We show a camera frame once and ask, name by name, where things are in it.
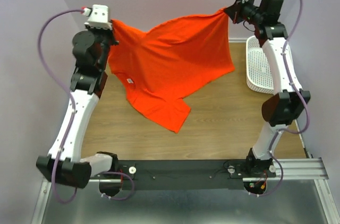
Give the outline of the orange t-shirt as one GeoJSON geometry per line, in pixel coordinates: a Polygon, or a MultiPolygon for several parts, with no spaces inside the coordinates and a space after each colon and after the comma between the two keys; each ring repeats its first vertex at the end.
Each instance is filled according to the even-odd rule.
{"type": "Polygon", "coordinates": [[[234,70],[223,10],[175,18],[147,32],[119,20],[114,28],[118,45],[110,50],[108,64],[127,101],[174,133],[191,111],[185,97],[234,70]]]}

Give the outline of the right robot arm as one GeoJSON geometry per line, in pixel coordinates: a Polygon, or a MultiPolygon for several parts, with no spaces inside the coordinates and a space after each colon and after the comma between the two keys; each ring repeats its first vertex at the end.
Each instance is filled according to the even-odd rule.
{"type": "Polygon", "coordinates": [[[254,35],[265,53],[273,80],[273,96],[261,107],[265,121],[260,136],[245,160],[231,160],[228,165],[243,177],[260,177],[270,172],[274,149],[283,132],[306,110],[311,98],[296,78],[290,57],[288,34],[279,21],[284,0],[236,0],[224,12],[234,24],[247,21],[254,26],[254,35]]]}

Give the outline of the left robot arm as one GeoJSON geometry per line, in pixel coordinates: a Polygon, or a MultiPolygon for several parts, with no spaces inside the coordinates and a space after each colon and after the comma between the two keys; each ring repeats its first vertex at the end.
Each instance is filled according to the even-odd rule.
{"type": "Polygon", "coordinates": [[[108,54],[117,44],[112,30],[89,26],[72,39],[76,65],[67,87],[67,111],[53,146],[36,161],[38,170],[51,183],[85,188],[95,175],[102,174],[107,179],[117,175],[118,158],[114,153],[99,151],[81,158],[84,134],[107,81],[108,54]]]}

